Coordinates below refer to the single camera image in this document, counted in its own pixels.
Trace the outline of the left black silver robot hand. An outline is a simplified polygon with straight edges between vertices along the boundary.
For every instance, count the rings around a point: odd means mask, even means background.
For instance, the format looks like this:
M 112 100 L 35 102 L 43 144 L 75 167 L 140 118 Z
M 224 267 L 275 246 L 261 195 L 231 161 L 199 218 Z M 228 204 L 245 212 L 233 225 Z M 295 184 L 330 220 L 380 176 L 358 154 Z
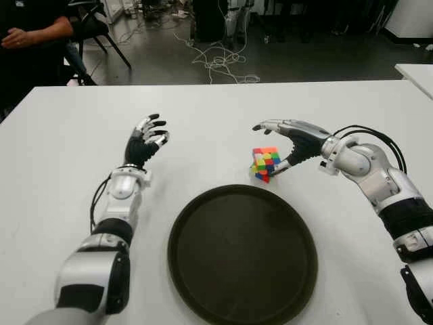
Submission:
M 169 132 L 159 114 L 151 114 L 133 128 L 124 151 L 124 164 L 142 169 L 144 164 L 169 140 Z

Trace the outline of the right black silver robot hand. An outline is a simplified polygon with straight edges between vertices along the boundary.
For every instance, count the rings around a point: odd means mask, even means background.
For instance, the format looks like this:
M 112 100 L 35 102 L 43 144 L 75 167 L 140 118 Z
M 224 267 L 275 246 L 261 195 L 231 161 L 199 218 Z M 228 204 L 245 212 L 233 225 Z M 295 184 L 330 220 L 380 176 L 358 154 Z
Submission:
M 268 119 L 253 126 L 252 130 L 263 130 L 265 135 L 278 133 L 292 141 L 292 151 L 275 166 L 271 177 L 310 158 L 321 156 L 324 143 L 328 138 L 333 137 L 321 127 L 294 119 Z

